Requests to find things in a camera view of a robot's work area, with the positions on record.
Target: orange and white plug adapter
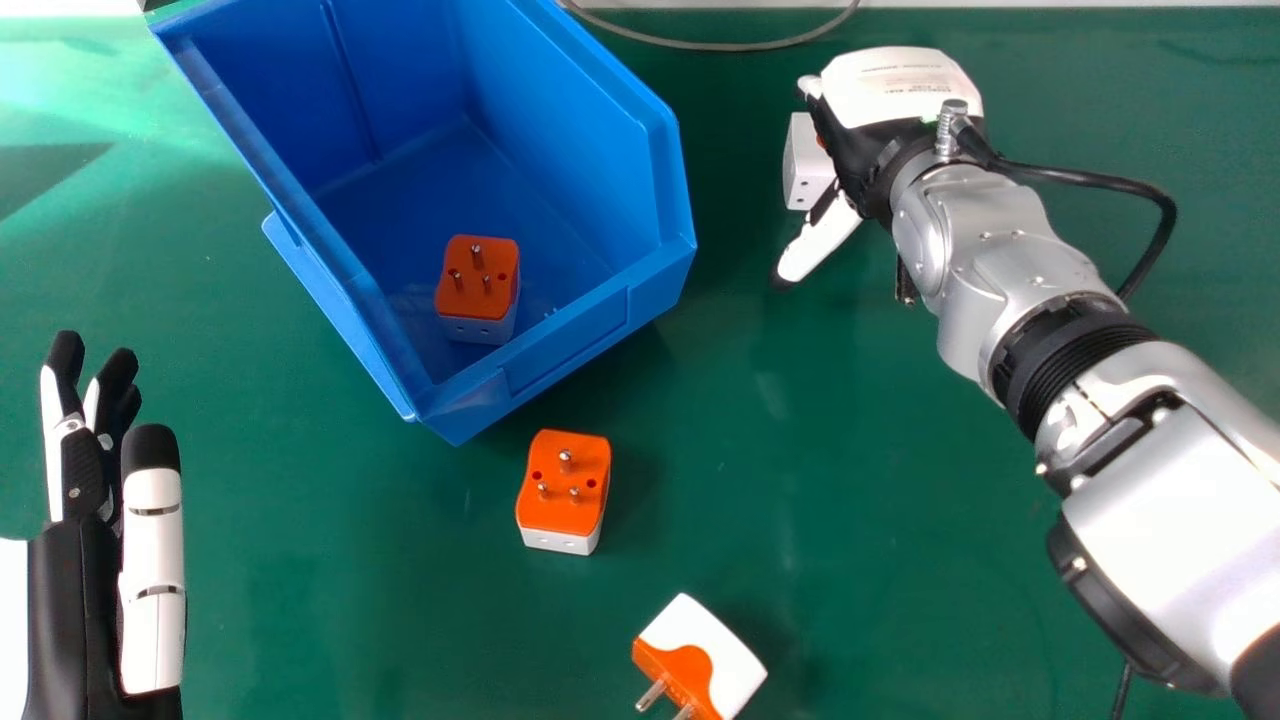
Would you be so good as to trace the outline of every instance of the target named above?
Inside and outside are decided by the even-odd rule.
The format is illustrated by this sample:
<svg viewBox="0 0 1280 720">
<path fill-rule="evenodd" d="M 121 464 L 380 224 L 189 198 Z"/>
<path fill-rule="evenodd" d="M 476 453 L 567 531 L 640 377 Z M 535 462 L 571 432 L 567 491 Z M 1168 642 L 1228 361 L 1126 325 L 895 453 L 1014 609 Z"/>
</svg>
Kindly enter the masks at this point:
<svg viewBox="0 0 1280 720">
<path fill-rule="evenodd" d="M 742 641 L 685 593 L 640 633 L 631 659 L 653 680 L 636 710 L 666 694 L 680 707 L 676 720 L 728 720 L 768 676 Z"/>
<path fill-rule="evenodd" d="M 456 234 L 444 249 L 435 313 L 458 342 L 503 345 L 516 331 L 520 246 L 504 237 Z"/>
<path fill-rule="evenodd" d="M 529 447 L 529 468 L 516 498 L 525 544 L 591 555 L 604 527 L 613 451 L 599 436 L 541 430 Z"/>
</svg>

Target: gray cable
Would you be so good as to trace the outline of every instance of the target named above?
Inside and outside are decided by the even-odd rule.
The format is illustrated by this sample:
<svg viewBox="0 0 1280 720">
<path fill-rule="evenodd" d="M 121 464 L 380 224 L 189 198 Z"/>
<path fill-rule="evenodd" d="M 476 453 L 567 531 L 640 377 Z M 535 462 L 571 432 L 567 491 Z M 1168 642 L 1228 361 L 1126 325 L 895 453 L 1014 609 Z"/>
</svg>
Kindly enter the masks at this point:
<svg viewBox="0 0 1280 720">
<path fill-rule="evenodd" d="M 622 37 L 628 37 L 637 42 L 645 42 L 649 45 L 657 45 L 659 47 L 671 47 L 675 50 L 696 50 L 701 53 L 762 53 L 765 50 L 781 50 L 783 47 L 794 47 L 796 45 L 803 45 L 810 40 L 822 37 L 828 32 L 840 27 L 845 20 L 847 20 L 854 10 L 861 5 L 863 0 L 850 0 L 849 6 L 840 12 L 838 15 L 831 20 L 810 29 L 809 32 L 803 32 L 800 35 L 792 35 L 790 37 L 783 37 L 781 40 L 767 40 L 764 42 L 690 42 L 687 40 L 673 40 L 669 37 L 659 37 L 657 35 L 649 35 L 645 32 L 639 32 L 620 24 L 611 23 L 603 18 L 596 17 L 594 13 L 588 12 L 577 0 L 559 0 L 564 4 L 564 9 L 573 13 L 582 20 L 607 29 L 614 35 L 621 35 Z"/>
</svg>

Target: robotic arm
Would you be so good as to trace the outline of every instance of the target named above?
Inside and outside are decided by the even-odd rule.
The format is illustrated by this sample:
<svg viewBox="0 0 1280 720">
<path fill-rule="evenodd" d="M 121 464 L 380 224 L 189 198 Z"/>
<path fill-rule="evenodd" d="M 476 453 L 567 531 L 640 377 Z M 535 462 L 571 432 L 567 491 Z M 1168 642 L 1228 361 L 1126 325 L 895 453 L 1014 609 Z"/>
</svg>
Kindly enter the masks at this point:
<svg viewBox="0 0 1280 720">
<path fill-rule="evenodd" d="M 799 87 L 838 209 L 815 204 L 776 284 L 863 219 L 890 229 L 899 297 L 938 318 L 942 360 L 1005 407 L 1062 497 L 1048 551 L 1074 596 L 1138 674 L 1280 719 L 1280 428 L 1055 234 L 950 58 L 850 53 Z"/>
<path fill-rule="evenodd" d="M 133 429 L 132 351 L 76 389 L 79 336 L 40 372 L 50 524 L 0 539 L 0 720 L 180 720 L 182 480 L 164 425 Z"/>
</svg>

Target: robotic hand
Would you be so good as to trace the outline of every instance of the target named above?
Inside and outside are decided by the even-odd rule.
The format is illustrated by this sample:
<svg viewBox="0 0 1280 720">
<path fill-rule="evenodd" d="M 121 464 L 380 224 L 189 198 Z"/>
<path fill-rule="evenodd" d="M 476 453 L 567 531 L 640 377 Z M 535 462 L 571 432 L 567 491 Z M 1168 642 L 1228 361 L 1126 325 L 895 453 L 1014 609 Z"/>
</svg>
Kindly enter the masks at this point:
<svg viewBox="0 0 1280 720">
<path fill-rule="evenodd" d="M 0 720 L 180 720 L 182 479 L 164 425 L 129 429 L 137 357 L 76 387 L 84 343 L 58 333 L 40 370 L 50 524 L 0 539 Z"/>
<path fill-rule="evenodd" d="M 942 360 L 1006 409 L 1062 497 L 1048 551 L 1073 594 L 1138 674 L 1280 719 L 1280 429 L 1124 301 L 1172 229 L 1172 201 L 1006 160 L 978 90 L 937 50 L 850 53 L 799 87 L 837 179 L 776 284 L 878 220 L 899 299 L 937 315 Z M 1165 218 L 1112 291 L 1015 178 L 1140 195 Z"/>
</svg>

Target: blue plastic bin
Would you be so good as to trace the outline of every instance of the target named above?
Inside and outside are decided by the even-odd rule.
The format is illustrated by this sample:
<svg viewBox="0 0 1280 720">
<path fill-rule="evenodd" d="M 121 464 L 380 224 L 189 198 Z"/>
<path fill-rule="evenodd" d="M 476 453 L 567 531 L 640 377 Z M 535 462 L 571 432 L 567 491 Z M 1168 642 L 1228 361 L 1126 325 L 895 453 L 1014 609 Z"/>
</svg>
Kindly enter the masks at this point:
<svg viewBox="0 0 1280 720">
<path fill-rule="evenodd" d="M 406 420 L 460 445 L 675 305 L 675 115 L 552 0 L 212 0 L 154 27 L 275 211 L 262 229 Z M 515 238 L 506 346 L 451 342 L 458 233 Z"/>
</svg>

